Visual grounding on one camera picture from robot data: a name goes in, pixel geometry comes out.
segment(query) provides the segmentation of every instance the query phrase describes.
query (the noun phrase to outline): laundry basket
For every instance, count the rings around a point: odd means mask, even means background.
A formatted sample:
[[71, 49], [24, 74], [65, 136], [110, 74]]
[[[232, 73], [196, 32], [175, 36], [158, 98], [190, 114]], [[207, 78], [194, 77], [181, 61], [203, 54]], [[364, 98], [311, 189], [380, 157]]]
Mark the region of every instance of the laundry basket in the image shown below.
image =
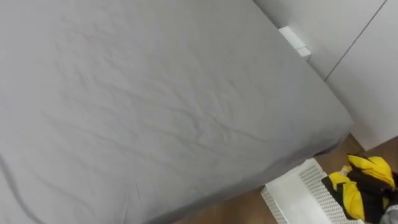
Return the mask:
[[278, 224], [364, 224], [345, 217], [322, 184], [324, 177], [317, 161], [309, 159], [266, 184], [261, 195]]

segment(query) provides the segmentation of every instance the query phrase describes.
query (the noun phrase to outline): wooden floor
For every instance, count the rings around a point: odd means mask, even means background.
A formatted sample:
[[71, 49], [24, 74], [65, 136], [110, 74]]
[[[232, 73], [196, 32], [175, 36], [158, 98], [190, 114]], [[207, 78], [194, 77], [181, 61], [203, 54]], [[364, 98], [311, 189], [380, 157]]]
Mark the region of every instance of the wooden floor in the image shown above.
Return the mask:
[[[349, 136], [339, 149], [318, 157], [317, 161], [325, 172], [330, 173], [348, 164], [347, 153], [381, 156], [390, 163], [393, 170], [398, 171], [398, 138], [365, 152], [356, 140]], [[277, 224], [260, 196], [260, 191], [261, 188], [242, 194], [219, 205], [206, 208], [175, 224]]]

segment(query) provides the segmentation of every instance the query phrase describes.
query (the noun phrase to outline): gray fitted sheet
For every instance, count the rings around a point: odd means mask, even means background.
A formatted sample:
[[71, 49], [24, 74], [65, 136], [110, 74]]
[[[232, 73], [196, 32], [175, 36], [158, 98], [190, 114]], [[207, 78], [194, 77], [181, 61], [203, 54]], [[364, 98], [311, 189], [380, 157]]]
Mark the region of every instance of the gray fitted sheet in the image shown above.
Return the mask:
[[250, 0], [0, 7], [0, 223], [168, 223], [348, 133]]

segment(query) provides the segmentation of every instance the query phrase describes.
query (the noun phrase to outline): white wardrobe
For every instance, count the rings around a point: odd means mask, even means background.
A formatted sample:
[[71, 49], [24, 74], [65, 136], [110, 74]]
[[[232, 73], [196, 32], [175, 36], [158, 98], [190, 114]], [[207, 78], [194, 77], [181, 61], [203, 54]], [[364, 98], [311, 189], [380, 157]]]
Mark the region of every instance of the white wardrobe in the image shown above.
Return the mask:
[[398, 0], [256, 0], [289, 26], [354, 119], [365, 150], [398, 136]]

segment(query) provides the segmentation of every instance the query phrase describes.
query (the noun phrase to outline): yellow and black clothing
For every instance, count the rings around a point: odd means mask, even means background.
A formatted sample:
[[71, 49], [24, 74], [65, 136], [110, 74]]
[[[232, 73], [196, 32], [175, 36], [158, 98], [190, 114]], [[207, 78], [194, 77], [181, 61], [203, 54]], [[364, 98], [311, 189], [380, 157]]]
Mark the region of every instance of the yellow and black clothing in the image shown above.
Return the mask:
[[389, 199], [397, 192], [398, 175], [381, 157], [348, 155], [348, 160], [346, 174], [335, 172], [322, 182], [348, 219], [379, 223]]

